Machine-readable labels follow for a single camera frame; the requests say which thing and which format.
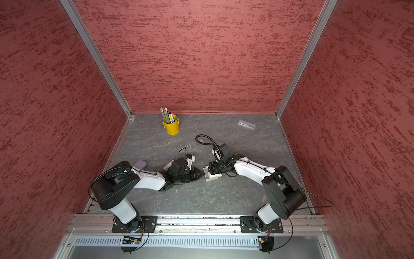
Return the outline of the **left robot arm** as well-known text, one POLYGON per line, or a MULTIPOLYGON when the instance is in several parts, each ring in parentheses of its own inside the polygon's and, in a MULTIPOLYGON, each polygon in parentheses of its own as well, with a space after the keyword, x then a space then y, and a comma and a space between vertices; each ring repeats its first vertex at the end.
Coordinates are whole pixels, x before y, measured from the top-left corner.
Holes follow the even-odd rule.
POLYGON ((100 208, 114 214, 113 233, 143 234, 147 224, 126 196, 134 189, 164 192, 204 177, 205 173, 192 164, 191 159, 178 158, 168 168, 150 172, 122 161, 96 177, 89 189, 100 208))

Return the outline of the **aluminium corner post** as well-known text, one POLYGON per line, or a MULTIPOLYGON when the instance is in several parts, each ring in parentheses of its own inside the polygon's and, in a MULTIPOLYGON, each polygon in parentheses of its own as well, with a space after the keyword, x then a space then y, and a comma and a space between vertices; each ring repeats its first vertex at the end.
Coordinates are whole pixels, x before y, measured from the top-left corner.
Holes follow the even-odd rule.
POLYGON ((107 66, 103 56, 98 50, 91 34, 88 32, 85 23, 83 22, 80 14, 78 13, 73 1, 69 0, 60 0, 61 5, 65 9, 66 13, 68 14, 71 22, 75 26, 77 32, 79 33, 81 39, 83 40, 84 44, 86 45, 88 51, 92 55, 95 63, 97 64, 99 70, 101 71, 103 77, 105 78, 106 82, 110 86, 113 94, 115 95, 117 101, 121 105, 122 109, 124 110, 128 119, 133 116, 132 109, 128 105, 122 91, 120 90, 118 84, 116 83, 112 73, 110 72, 109 67, 107 66))
POLYGON ((295 88, 296 88, 296 86, 297 86, 297 84, 298 84, 298 82, 301 78, 301 75, 303 74, 307 63, 308 63, 309 59, 311 58, 315 47, 317 46, 317 43, 318 43, 318 41, 319 41, 319 39, 320 39, 320 37, 321 37, 325 27, 326 27, 326 24, 327 24, 327 22, 328 22, 328 20, 331 16, 335 6, 336 6, 336 4, 337 4, 337 0, 326 0, 325 1, 324 5, 321 9, 320 15, 319 15, 319 17, 318 17, 318 19, 315 23, 315 26, 314 26, 313 30, 312 30, 312 33, 311 33, 311 35, 310 35, 310 37, 307 41, 307 44, 304 48, 303 54, 301 55, 301 58, 298 62, 298 65, 297 65, 297 67, 296 67, 296 69, 293 73, 291 81, 290 81, 290 83, 289 83, 289 85, 286 89, 286 92, 285 92, 285 94, 282 98, 282 101, 281 101, 281 103, 280 103, 280 105, 279 105, 279 107, 276 111, 276 116, 277 116, 278 120, 281 119, 282 114, 285 111, 285 109, 288 105, 288 102, 289 102, 290 98, 293 95, 293 92, 294 92, 294 90, 295 90, 295 88))

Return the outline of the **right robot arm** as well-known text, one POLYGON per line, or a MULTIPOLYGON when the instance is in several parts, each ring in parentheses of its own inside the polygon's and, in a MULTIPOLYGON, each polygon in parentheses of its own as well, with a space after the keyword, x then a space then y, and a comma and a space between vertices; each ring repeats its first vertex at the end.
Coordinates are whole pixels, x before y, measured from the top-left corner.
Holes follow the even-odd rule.
POLYGON ((211 175, 235 173, 264 188, 268 203, 253 216, 253 225, 260 232, 267 232, 274 221, 287 220, 307 200, 305 192, 285 166, 266 167, 241 154, 235 155, 226 144, 213 147, 212 154, 215 161, 207 167, 211 175))

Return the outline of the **clear plastic pencil case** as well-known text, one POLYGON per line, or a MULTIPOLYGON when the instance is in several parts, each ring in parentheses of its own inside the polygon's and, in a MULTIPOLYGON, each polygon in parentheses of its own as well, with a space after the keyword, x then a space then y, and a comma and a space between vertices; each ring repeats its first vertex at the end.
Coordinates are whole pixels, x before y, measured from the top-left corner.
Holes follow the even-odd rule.
POLYGON ((255 124, 246 122, 244 120, 239 120, 238 121, 238 125, 241 126, 241 127, 244 127, 244 128, 251 129, 251 130, 255 130, 256 129, 256 125, 255 124))

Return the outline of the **yellow pencil cup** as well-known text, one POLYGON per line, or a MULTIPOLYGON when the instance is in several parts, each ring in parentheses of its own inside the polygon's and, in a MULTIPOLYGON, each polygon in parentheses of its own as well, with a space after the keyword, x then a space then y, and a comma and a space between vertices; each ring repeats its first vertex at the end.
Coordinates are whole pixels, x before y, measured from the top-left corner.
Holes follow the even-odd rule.
POLYGON ((169 114, 168 120, 163 120, 163 126, 169 135, 176 135, 180 131, 180 122, 175 114, 169 114))

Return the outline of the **aluminium front rail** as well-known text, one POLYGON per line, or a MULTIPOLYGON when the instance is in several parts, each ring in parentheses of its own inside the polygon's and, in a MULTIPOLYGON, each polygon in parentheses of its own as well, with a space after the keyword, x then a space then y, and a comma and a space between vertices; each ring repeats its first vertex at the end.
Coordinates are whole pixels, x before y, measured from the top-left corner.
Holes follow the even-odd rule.
MULTIPOLYGON (((330 236, 322 215, 294 215, 276 221, 270 232, 256 230, 253 223, 240 215, 153 214, 142 215, 143 226, 155 236, 194 235, 230 236, 330 236)), ((122 235, 112 229, 123 230, 112 214, 77 214, 68 226, 66 235, 122 235)))

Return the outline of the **bundle of coloured pencils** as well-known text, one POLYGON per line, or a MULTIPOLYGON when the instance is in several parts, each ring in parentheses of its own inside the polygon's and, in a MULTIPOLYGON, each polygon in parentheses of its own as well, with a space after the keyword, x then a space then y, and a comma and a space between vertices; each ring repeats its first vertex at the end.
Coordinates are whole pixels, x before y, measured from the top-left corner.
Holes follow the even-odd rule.
POLYGON ((166 124, 173 124, 175 122, 174 115, 170 113, 167 108, 162 107, 160 108, 160 111, 166 124))

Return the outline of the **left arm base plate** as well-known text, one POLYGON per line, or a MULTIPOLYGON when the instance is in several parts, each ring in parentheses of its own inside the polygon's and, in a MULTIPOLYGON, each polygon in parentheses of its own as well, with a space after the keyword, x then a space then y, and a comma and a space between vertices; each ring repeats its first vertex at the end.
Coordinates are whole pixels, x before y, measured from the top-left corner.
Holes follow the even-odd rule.
POLYGON ((122 223, 117 216, 113 218, 112 233, 131 233, 138 234, 145 231, 155 232, 157 216, 137 216, 129 223, 122 223))

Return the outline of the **white jewelry box base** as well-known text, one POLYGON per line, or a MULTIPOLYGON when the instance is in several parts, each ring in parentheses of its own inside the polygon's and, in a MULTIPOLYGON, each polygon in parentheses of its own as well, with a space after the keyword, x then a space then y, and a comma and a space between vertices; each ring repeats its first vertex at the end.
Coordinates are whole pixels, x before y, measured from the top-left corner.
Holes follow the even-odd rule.
POLYGON ((222 173, 216 173, 212 166, 206 166, 203 168, 206 182, 217 180, 222 177, 222 173))

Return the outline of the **white jewelry box left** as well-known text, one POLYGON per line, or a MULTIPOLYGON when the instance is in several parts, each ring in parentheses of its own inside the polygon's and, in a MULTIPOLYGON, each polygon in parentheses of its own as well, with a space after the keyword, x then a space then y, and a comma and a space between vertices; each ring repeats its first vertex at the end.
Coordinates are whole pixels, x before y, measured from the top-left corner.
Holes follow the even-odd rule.
POLYGON ((163 169, 165 171, 167 171, 171 167, 171 165, 173 164, 173 162, 174 162, 173 160, 171 162, 169 162, 166 166, 163 167, 163 169))

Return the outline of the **right aluminium corner post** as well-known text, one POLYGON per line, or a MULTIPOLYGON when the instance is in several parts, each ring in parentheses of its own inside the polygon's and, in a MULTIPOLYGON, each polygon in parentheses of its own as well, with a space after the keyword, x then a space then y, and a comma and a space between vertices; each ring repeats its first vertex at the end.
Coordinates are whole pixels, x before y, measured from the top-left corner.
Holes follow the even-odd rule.
POLYGON ((276 111, 276 116, 277 116, 278 120, 281 119, 282 114, 285 111, 285 109, 288 105, 288 102, 289 102, 290 98, 293 95, 293 92, 294 92, 294 90, 295 90, 295 88, 296 88, 296 86, 297 86, 297 84, 298 84, 298 82, 301 78, 301 75, 303 74, 307 63, 308 63, 309 59, 311 58, 315 47, 317 46, 317 43, 318 43, 318 41, 319 41, 319 39, 320 39, 320 37, 321 37, 325 27, 326 27, 326 24, 327 24, 327 22, 328 22, 328 20, 331 16, 335 6, 336 6, 336 4, 337 4, 337 0, 326 0, 325 1, 324 5, 321 9, 320 15, 319 15, 319 17, 318 17, 318 19, 315 23, 315 26, 314 26, 313 30, 312 30, 312 33, 311 33, 311 35, 310 35, 310 37, 307 41, 307 44, 304 48, 303 54, 301 55, 301 58, 298 62, 298 65, 297 65, 297 67, 296 67, 296 69, 293 73, 291 81, 290 81, 290 83, 289 83, 289 85, 286 89, 286 92, 285 92, 285 94, 282 98, 282 101, 281 101, 281 103, 280 103, 280 105, 279 105, 279 107, 276 111))

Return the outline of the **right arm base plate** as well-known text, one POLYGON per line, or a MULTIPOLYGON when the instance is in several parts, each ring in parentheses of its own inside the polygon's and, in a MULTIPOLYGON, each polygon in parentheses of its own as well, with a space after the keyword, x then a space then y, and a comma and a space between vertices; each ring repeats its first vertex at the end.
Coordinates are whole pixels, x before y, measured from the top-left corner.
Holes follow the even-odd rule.
POLYGON ((240 228, 242 233, 271 233, 281 234, 284 232, 280 219, 276 219, 271 223, 264 223, 259 217, 241 216, 240 228))

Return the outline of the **left aluminium corner post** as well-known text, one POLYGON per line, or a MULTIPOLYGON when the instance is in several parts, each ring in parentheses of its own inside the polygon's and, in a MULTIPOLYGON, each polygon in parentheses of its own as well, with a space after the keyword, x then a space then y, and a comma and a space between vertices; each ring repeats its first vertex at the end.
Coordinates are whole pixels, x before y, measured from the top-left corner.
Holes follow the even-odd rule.
POLYGON ((86 45, 88 51, 92 55, 95 63, 97 64, 99 70, 101 71, 103 77, 105 78, 106 82, 110 86, 113 94, 115 95, 117 101, 121 105, 122 109, 124 110, 128 119, 133 116, 132 109, 128 105, 122 91, 120 90, 118 84, 116 83, 112 73, 110 72, 109 67, 107 66, 103 56, 98 50, 91 34, 88 32, 85 23, 83 22, 80 14, 78 13, 73 1, 69 0, 60 0, 61 5, 65 9, 66 13, 68 14, 71 22, 75 26, 77 32, 79 33, 81 39, 83 40, 84 44, 86 45))

